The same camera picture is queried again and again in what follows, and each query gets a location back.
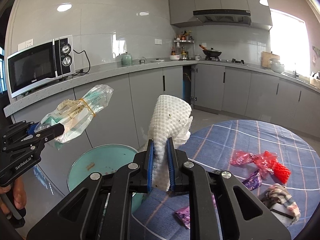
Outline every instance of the microwave knob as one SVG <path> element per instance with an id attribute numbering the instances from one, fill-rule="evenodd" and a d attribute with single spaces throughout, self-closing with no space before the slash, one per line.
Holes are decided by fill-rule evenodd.
<path id="1" fill-rule="evenodd" d="M 63 63 L 63 65 L 65 65 L 65 66 L 69 66 L 69 65 L 71 64 L 71 61 L 72 61 L 71 57 L 70 57 L 70 56 L 66 56 L 66 57 L 63 59 L 62 63 Z"/>
<path id="2" fill-rule="evenodd" d="M 70 52 L 70 50 L 71 50 L 70 45 L 65 45 L 65 46 L 62 47 L 62 52 L 64 54 L 68 54 Z"/>

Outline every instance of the range hood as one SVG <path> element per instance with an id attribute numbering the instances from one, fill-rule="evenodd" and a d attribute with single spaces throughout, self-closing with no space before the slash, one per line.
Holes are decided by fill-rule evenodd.
<path id="1" fill-rule="evenodd" d="M 246 10 L 198 10 L 193 11 L 193 15 L 204 24 L 251 25 L 251 14 Z"/>

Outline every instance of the cabinet handle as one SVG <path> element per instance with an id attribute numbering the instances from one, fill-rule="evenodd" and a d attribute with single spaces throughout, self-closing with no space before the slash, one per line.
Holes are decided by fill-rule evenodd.
<path id="1" fill-rule="evenodd" d="M 165 77 L 163 76 L 163 91 L 165 91 Z"/>

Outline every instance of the wooden cutting board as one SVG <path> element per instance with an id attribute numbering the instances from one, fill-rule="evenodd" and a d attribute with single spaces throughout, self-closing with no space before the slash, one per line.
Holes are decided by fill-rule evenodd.
<path id="1" fill-rule="evenodd" d="M 270 60 L 271 58 L 280 59 L 280 56 L 278 56 L 278 55 L 276 55 L 276 54 L 272 54 L 272 53 L 263 51 L 261 58 L 262 58 L 262 66 L 270 69 L 271 67 L 270 67 L 270 62 L 269 62 L 269 60 Z"/>

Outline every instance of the blue plaid fabric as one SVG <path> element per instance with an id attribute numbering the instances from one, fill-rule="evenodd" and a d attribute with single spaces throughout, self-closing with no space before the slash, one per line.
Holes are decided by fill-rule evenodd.
<path id="1" fill-rule="evenodd" d="M 231 166 L 229 161 L 234 150 L 277 153 L 278 161 L 292 172 L 286 186 L 301 212 L 300 220 L 288 228 L 292 239 L 303 229 L 320 201 L 319 156 L 304 140 L 280 126 L 252 120 L 221 122 L 195 132 L 180 149 L 207 171 L 229 170 L 241 181 L 257 167 L 253 163 L 244 167 Z M 263 194 L 274 183 L 281 182 L 273 175 L 268 176 L 262 186 L 252 192 L 256 196 Z M 188 195 L 172 196 L 153 189 L 132 215 L 131 238 L 189 239 L 190 230 L 173 213 L 188 205 Z"/>

